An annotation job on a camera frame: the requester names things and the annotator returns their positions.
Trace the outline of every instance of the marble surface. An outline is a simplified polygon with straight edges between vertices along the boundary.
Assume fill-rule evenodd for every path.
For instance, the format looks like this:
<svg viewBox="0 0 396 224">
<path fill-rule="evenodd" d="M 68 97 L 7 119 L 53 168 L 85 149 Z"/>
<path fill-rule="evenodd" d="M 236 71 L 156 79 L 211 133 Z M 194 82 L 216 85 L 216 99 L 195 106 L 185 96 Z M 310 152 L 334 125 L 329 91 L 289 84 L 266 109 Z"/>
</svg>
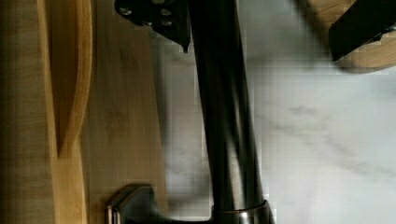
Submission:
<svg viewBox="0 0 396 224">
<path fill-rule="evenodd" d="M 240 0 L 262 187 L 276 223 L 396 223 L 396 68 L 348 74 L 291 1 Z M 171 216 L 210 217 L 193 47 L 152 52 Z"/>
</svg>

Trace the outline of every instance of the stand base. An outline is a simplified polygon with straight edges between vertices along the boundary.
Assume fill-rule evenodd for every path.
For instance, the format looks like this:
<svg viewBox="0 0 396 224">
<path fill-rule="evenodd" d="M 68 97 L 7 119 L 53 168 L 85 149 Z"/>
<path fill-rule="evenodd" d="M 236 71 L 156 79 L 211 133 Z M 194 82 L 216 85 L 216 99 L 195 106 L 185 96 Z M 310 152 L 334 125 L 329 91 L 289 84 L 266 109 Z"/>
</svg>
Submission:
<svg viewBox="0 0 396 224">
<path fill-rule="evenodd" d="M 120 191 L 106 208 L 106 224 L 275 224 L 269 203 L 245 210 L 215 211 L 208 221 L 180 221 L 164 217 L 150 185 L 130 185 Z"/>
</svg>

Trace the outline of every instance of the light wood surface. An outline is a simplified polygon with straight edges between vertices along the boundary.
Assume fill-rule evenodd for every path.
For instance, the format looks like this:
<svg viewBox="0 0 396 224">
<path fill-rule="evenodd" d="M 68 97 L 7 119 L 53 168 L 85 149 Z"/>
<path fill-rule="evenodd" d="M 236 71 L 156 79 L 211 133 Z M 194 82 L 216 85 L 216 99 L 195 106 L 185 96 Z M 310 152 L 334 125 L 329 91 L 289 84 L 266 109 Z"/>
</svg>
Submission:
<svg viewBox="0 0 396 224">
<path fill-rule="evenodd" d="M 7 0 L 0 15 L 0 222 L 104 223 L 133 183 L 166 211 L 147 30 L 102 0 Z"/>
<path fill-rule="evenodd" d="M 90 223 L 122 187 L 151 184 L 166 213 L 163 154 L 151 71 L 149 34 L 97 0 L 95 65 L 83 129 Z"/>
<path fill-rule="evenodd" d="M 356 0 L 300 0 L 302 10 L 311 14 L 311 22 L 328 45 L 328 31 Z M 351 71 L 374 71 L 396 65 L 396 32 L 378 41 L 361 46 L 341 59 L 339 66 Z"/>
<path fill-rule="evenodd" d="M 53 223 L 36 1 L 0 1 L 0 223 Z"/>
</svg>

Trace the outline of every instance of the black metal pole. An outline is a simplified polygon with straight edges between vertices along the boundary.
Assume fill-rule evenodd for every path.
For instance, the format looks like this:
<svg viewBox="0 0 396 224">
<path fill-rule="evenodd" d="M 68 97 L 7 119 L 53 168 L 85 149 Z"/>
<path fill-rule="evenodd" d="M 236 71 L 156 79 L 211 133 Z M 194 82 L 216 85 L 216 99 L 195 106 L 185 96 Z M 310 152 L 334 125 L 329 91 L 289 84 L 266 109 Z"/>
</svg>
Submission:
<svg viewBox="0 0 396 224">
<path fill-rule="evenodd" d="M 260 206 L 262 185 L 234 0 L 190 0 L 215 210 Z"/>
</svg>

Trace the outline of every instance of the metal bracket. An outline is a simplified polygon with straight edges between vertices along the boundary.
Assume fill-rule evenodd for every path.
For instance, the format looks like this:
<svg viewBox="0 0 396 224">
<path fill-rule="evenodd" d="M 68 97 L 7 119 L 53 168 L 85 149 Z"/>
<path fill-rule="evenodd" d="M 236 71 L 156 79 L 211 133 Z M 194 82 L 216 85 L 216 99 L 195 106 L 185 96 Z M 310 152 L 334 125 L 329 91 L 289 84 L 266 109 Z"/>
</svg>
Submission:
<svg viewBox="0 0 396 224">
<path fill-rule="evenodd" d="M 123 18 L 139 26 L 151 26 L 156 33 L 181 45 L 185 53 L 191 42 L 188 7 L 188 0 L 115 2 L 115 9 Z"/>
</svg>

